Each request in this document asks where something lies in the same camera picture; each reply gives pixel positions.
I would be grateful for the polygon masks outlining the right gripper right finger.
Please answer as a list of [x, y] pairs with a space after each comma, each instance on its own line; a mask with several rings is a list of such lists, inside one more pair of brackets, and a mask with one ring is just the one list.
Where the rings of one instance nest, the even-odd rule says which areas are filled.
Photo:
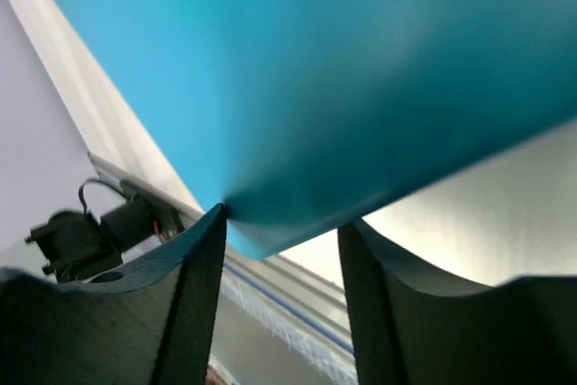
[[361, 384], [575, 383], [575, 278], [482, 285], [362, 220], [338, 246]]

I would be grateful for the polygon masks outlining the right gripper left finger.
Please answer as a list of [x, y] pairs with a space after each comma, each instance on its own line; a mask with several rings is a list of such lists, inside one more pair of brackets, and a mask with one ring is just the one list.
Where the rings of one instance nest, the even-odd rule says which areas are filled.
[[217, 205], [92, 282], [55, 284], [2, 269], [2, 383], [203, 383], [225, 238]]

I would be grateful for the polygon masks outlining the teal chocolate box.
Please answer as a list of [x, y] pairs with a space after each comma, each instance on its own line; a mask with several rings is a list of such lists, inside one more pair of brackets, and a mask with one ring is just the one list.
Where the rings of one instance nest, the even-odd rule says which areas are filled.
[[262, 259], [576, 116], [576, 0], [54, 0]]

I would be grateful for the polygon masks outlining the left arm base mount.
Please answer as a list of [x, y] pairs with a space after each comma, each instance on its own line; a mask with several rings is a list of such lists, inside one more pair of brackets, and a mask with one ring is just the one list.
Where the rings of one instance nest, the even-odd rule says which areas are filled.
[[[98, 184], [124, 202], [100, 217], [91, 213], [85, 187]], [[155, 236], [161, 242], [184, 231], [179, 211], [167, 198], [128, 179], [118, 186], [97, 178], [78, 189], [80, 211], [63, 209], [30, 230], [27, 244], [36, 244], [47, 263], [42, 271], [59, 283], [87, 280], [123, 264], [122, 254]]]

